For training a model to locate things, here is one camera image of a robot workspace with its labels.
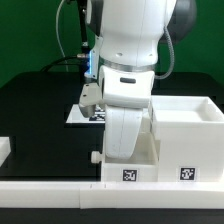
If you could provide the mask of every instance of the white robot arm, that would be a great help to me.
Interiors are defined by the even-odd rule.
[[[80,109],[84,115],[91,116],[93,105],[105,105],[104,147],[110,158],[129,159],[133,154],[143,109],[150,103],[158,42],[171,20],[177,1],[96,1],[101,3],[102,17],[97,48],[92,54],[98,52],[99,55],[92,59],[93,63],[95,60],[94,75],[90,72],[88,75],[92,75],[98,85],[84,86]],[[91,0],[87,11],[87,23],[91,23]]]

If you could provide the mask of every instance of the green wall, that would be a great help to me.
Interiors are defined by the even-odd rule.
[[[1,2],[0,87],[21,72],[38,71],[61,57],[55,35],[55,14],[59,3],[60,0]],[[194,30],[175,46],[175,71],[205,72],[224,85],[224,1],[197,0],[197,5]],[[60,27],[66,55],[80,52],[76,3],[64,6]],[[159,69],[166,71],[167,46],[161,46],[159,52]]]

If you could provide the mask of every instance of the white box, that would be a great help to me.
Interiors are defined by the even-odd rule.
[[[11,152],[9,138],[0,137],[0,167]]]
[[[224,168],[224,115],[208,97],[152,97],[158,181],[219,181]],[[183,169],[188,172],[186,179]],[[188,178],[190,170],[194,178]]]

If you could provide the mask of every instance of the blue light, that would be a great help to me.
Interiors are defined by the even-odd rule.
[[[92,75],[92,51],[89,52],[89,74]]]

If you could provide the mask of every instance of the black table surface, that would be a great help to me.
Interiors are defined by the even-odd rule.
[[[65,124],[79,101],[79,76],[28,72],[0,89],[0,136],[10,136],[12,148],[0,168],[0,181],[100,180],[100,167],[90,163],[90,154],[102,150],[104,126]],[[152,94],[209,96],[224,112],[224,88],[207,74],[174,73],[156,80]],[[0,209],[1,217],[2,224],[224,223],[223,210]]]

